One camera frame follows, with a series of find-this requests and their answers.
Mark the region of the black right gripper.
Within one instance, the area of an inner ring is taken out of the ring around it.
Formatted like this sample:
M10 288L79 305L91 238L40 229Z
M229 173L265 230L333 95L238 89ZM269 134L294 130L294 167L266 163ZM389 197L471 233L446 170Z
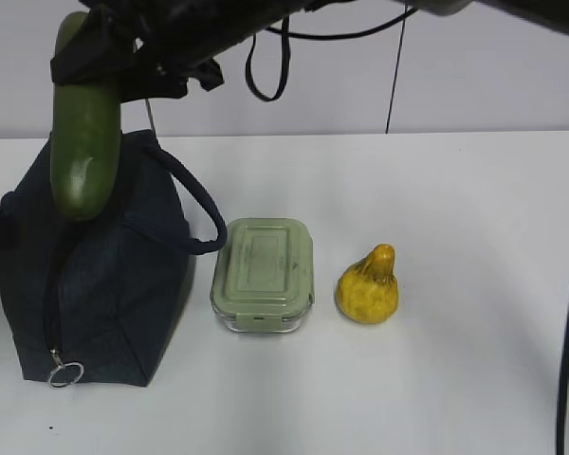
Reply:
M120 100L181 99L188 81L205 91L224 83L220 65L210 58L200 64L184 61L179 44L170 40L160 10L165 1L84 1L89 8L82 23L50 61L57 85L115 78Z

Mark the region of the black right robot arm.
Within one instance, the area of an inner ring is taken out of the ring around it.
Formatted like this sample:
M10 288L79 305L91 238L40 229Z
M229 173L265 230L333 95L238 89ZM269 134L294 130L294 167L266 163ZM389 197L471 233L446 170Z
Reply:
M248 89L259 100L273 102L285 91L293 39L330 42L359 39L404 22L419 11L450 16L465 1L408 1L395 18L360 32L317 35L295 32L291 15L327 7L325 1L197 0L87 1L89 11L73 37L50 62L58 85L114 78L123 102L142 99L181 99L194 78L206 91L224 82L216 56L261 31L281 38L281 73L271 96L263 93L247 60Z

